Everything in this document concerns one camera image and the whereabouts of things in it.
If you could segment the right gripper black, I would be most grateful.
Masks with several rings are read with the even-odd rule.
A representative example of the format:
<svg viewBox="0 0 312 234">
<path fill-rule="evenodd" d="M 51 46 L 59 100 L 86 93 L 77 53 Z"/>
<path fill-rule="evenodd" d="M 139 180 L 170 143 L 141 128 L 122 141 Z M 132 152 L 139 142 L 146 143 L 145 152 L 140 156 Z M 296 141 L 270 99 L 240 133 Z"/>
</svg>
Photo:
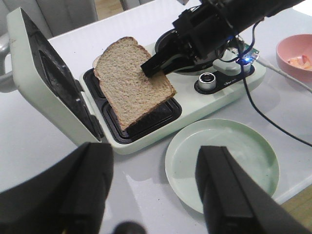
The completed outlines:
<svg viewBox="0 0 312 234">
<path fill-rule="evenodd" d="M 145 76 L 151 78 L 158 72 L 166 75 L 194 68 L 192 59 L 205 59 L 231 37 L 233 13 L 233 4 L 201 4 L 183 11 L 173 22 L 177 47 L 164 46 L 143 63 Z"/>
</svg>

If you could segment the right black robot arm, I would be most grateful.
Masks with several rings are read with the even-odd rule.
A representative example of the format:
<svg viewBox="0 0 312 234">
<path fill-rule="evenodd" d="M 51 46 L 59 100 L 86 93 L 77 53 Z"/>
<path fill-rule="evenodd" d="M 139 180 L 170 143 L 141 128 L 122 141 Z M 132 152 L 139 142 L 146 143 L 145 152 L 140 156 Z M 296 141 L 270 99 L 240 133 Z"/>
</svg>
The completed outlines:
<svg viewBox="0 0 312 234">
<path fill-rule="evenodd" d="M 227 41 L 251 25 L 291 8 L 298 0 L 203 0 L 184 10 L 173 22 L 174 31 L 155 55 L 141 65 L 152 77 L 192 69 L 200 62 L 211 63 L 215 51 L 225 49 Z"/>
</svg>

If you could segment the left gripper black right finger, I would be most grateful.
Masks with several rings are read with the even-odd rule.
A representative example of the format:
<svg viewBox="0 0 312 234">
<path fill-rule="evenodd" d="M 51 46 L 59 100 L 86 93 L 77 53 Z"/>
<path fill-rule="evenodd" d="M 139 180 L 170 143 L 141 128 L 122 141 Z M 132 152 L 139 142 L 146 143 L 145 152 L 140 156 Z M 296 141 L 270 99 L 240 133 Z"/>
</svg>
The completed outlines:
<svg viewBox="0 0 312 234">
<path fill-rule="evenodd" d="M 195 169 L 210 234 L 308 234 L 242 169 L 224 146 L 202 146 Z"/>
</svg>

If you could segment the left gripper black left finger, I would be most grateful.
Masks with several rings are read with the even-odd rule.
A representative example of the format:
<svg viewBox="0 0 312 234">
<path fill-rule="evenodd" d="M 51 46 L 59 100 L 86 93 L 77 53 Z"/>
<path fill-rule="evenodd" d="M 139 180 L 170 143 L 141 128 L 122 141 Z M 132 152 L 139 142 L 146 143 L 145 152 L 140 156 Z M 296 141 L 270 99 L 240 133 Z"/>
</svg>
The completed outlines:
<svg viewBox="0 0 312 234">
<path fill-rule="evenodd" d="M 0 194 L 3 234 L 97 234 L 113 178 L 109 144 L 84 143 Z"/>
</svg>

